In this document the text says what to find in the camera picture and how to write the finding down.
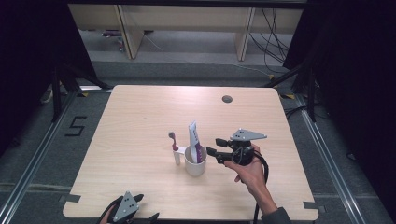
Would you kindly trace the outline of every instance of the black corner tape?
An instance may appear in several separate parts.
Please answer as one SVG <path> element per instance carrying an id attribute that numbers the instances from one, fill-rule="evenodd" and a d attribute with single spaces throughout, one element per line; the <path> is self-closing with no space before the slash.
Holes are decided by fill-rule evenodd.
<path id="1" fill-rule="evenodd" d="M 305 209 L 318 209 L 318 206 L 316 203 L 303 202 L 303 204 L 304 204 Z"/>
<path id="2" fill-rule="evenodd" d="M 68 194 L 62 195 L 59 199 L 60 203 L 70 202 L 70 203 L 78 203 L 79 199 L 81 198 L 80 195 Z"/>

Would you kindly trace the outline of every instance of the black stand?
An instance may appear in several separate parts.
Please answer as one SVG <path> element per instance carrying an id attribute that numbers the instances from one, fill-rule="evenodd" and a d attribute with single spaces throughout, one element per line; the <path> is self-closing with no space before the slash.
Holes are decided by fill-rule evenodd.
<path id="1" fill-rule="evenodd" d="M 336 35 L 337 24 L 339 24 L 338 22 L 342 20 L 341 13 L 343 10 L 339 10 L 342 9 L 341 2 L 342 0 L 335 1 L 331 6 L 329 6 L 329 10 L 331 11 L 330 15 L 323 26 L 319 29 L 318 35 L 315 38 L 315 41 L 303 62 L 289 70 L 289 72 L 282 75 L 281 77 L 262 86 L 264 88 L 273 88 L 275 85 L 293 77 L 294 75 L 298 75 L 291 88 L 294 92 L 300 92 L 303 89 L 303 86 L 306 85 L 308 87 L 307 111 L 313 122 L 316 122 L 314 113 L 315 70 L 317 62 L 321 61 L 331 48 L 332 36 Z"/>
<path id="2" fill-rule="evenodd" d="M 52 74 L 52 93 L 53 93 L 53 118 L 55 121 L 62 112 L 62 100 L 61 100 L 61 89 L 59 87 L 60 81 L 66 88 L 68 92 L 78 92 L 81 90 L 78 83 L 76 82 L 76 77 L 82 77 L 92 84 L 99 86 L 102 89 L 110 90 L 113 86 L 109 86 L 106 83 L 100 81 L 96 77 L 92 77 L 79 70 L 75 66 L 68 64 L 59 64 L 55 67 L 55 71 Z"/>

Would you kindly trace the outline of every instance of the wooden desk leg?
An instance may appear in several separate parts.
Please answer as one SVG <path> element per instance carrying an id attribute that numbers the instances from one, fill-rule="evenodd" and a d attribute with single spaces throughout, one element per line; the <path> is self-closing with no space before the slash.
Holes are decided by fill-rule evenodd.
<path id="1" fill-rule="evenodd" d="M 250 33 L 250 27 L 253 23 L 254 12 L 256 8 L 250 7 L 247 9 L 247 19 L 245 27 L 241 33 L 235 33 L 234 42 L 236 47 L 236 55 L 238 61 L 242 62 L 245 60 L 245 55 L 248 47 L 248 35 Z"/>
<path id="2" fill-rule="evenodd" d="M 140 47 L 140 43 L 143 39 L 143 30 L 140 30 L 136 24 L 134 24 L 133 18 L 128 18 L 131 15 L 123 13 L 122 6 L 115 6 L 119 12 L 119 20 L 121 24 L 122 39 L 124 41 L 124 47 L 126 49 L 129 59 L 136 58 L 137 52 Z"/>

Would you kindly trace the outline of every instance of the wooden tabletop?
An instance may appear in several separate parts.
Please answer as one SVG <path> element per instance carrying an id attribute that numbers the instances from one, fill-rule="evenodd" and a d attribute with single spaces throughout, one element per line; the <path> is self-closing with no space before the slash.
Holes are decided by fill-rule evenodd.
<path id="1" fill-rule="evenodd" d="M 233 98 L 224 103 L 222 97 Z M 208 156 L 206 170 L 192 177 L 184 160 L 175 164 L 172 139 L 189 145 L 189 124 L 196 120 L 202 146 L 243 128 L 268 138 L 252 141 L 267 160 L 268 189 L 292 220 L 315 220 L 314 201 L 278 95 L 273 89 L 186 86 L 117 86 L 92 138 L 66 203 L 67 217 L 99 217 L 125 191 L 144 194 L 134 217 L 160 219 L 252 220 L 255 201 L 233 170 Z"/>

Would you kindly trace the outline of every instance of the gray carpet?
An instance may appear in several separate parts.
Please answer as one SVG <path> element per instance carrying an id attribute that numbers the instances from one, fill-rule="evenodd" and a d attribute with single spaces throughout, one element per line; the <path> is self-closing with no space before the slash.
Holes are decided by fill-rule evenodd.
<path id="1" fill-rule="evenodd" d="M 259 87 L 270 81 L 269 77 L 263 73 L 233 65 L 98 62 L 93 63 L 93 65 L 97 76 L 110 85 Z M 276 77 L 280 76 L 278 73 L 270 72 L 265 66 L 250 66 L 249 68 L 260 69 L 268 74 L 274 74 Z M 280 72 L 286 71 L 281 67 L 271 67 L 271 69 Z M 78 82 L 81 85 L 91 85 L 86 80 L 79 80 Z M 281 83 L 277 87 L 278 92 L 280 94 L 291 93 L 291 83 L 292 79 Z M 70 219 L 64 217 L 62 214 L 64 204 L 60 203 L 59 199 L 62 195 L 67 194 L 73 186 L 79 166 L 82 164 L 109 95 L 109 93 L 90 93 L 87 97 L 77 97 L 74 100 L 11 223 L 95 222 L 95 218 Z M 284 108 L 297 107 L 295 100 L 281 99 L 281 103 Z M 0 203 L 5 202 L 12 190 L 12 184 L 18 181 L 33 156 L 41 138 L 50 126 L 51 113 L 51 104 L 39 107 L 20 134 L 21 144 L 9 148 L 0 159 Z M 347 184 L 357 198 L 368 223 L 392 223 L 358 164 L 346 157 L 347 147 L 342 137 L 337 133 L 332 121 L 327 118 L 325 108 L 316 107 L 316 113 L 317 125 Z M 85 126 L 85 128 L 80 136 L 66 136 L 66 134 L 78 131 L 69 128 L 75 116 L 86 117 L 85 119 L 78 119 L 75 123 Z M 310 188 L 317 205 L 320 207 L 321 212 L 316 223 L 350 223 L 346 209 L 337 195 L 334 184 L 300 112 L 290 117 L 289 125 Z"/>

